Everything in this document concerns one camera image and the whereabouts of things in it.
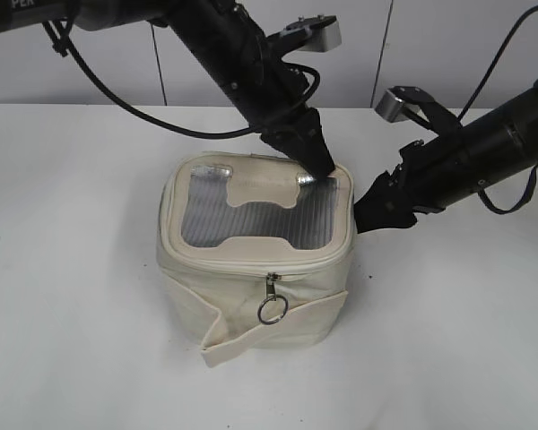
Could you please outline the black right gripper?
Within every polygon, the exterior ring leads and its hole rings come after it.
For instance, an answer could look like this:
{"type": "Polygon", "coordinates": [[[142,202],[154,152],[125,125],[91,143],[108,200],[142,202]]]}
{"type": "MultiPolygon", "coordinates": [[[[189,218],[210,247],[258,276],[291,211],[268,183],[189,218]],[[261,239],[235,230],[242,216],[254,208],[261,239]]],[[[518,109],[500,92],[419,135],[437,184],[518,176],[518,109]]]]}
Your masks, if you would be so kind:
{"type": "Polygon", "coordinates": [[[379,175],[368,191],[353,205],[359,233],[412,228],[417,223],[411,199],[399,184],[400,169],[379,175]]]}

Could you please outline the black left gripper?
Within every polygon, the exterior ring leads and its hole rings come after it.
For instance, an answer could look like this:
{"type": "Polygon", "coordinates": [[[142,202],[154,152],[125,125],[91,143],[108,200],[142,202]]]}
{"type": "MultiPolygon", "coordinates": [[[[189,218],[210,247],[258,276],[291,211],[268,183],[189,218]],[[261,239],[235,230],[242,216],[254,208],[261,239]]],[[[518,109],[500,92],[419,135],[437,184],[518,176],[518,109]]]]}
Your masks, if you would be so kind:
{"type": "Polygon", "coordinates": [[[285,122],[269,127],[261,140],[298,162],[309,174],[331,174],[333,158],[322,133],[320,115],[313,108],[304,108],[285,122]]]}

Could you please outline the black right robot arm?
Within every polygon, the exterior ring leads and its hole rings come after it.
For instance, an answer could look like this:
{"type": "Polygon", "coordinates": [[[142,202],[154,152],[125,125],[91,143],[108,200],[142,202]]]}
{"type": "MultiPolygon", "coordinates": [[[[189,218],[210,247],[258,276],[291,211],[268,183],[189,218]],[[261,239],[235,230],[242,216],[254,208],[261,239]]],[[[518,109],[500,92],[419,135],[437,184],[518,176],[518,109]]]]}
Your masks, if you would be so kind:
{"type": "Polygon", "coordinates": [[[530,202],[538,169],[538,79],[488,114],[460,125],[452,113],[437,138],[402,147],[401,163],[381,174],[354,205],[358,232],[410,228],[419,213],[440,213],[473,194],[497,214],[485,189],[523,170],[531,174],[520,209],[530,202]]]}

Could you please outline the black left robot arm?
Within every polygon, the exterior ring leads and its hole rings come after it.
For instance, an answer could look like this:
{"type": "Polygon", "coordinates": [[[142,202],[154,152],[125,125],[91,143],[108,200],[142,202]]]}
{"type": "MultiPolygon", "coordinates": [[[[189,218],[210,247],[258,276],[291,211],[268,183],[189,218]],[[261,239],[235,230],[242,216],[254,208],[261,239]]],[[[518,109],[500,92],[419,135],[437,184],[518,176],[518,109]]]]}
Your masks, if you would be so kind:
{"type": "Polygon", "coordinates": [[[116,105],[174,133],[226,140],[252,133],[297,161],[315,178],[329,176],[334,161],[317,110],[307,102],[320,75],[283,61],[295,50],[326,52],[341,43],[334,15],[299,18],[265,35],[236,1],[2,1],[0,33],[40,24],[60,56],[72,56],[91,82],[116,105]],[[85,63],[70,39],[73,28],[104,30],[134,22],[171,28],[232,105],[247,120],[244,129],[206,133],[163,122],[113,93],[85,63]]]}

